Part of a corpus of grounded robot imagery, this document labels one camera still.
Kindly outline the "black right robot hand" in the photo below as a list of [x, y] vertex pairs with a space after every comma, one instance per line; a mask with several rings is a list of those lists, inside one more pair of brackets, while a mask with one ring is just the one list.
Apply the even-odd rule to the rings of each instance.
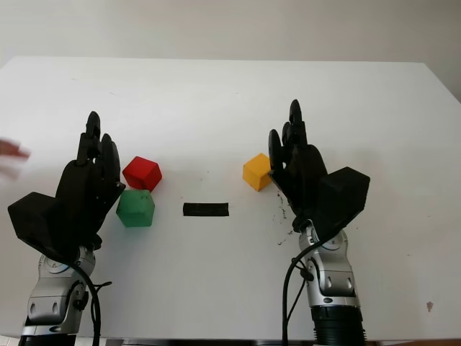
[[291, 102], [282, 132], [269, 132], [269, 176], [285, 195], [295, 219], [293, 231], [302, 232], [313, 221], [318, 185], [327, 175], [320, 151], [308, 143], [299, 102]]

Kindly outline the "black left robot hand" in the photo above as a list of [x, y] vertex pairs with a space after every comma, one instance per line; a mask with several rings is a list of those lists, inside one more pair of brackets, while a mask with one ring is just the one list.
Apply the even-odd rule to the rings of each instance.
[[100, 117], [92, 111], [77, 157], [63, 170], [55, 194], [65, 203], [68, 229], [77, 244], [92, 250], [101, 247], [97, 232], [124, 189], [117, 146], [109, 134], [101, 134]]

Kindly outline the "blurred person's hand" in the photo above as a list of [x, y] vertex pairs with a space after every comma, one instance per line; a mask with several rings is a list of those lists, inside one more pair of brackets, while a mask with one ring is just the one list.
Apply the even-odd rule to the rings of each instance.
[[6, 139], [0, 140], [0, 154], [1, 156], [24, 160], [30, 157], [29, 151], [23, 149], [18, 143]]

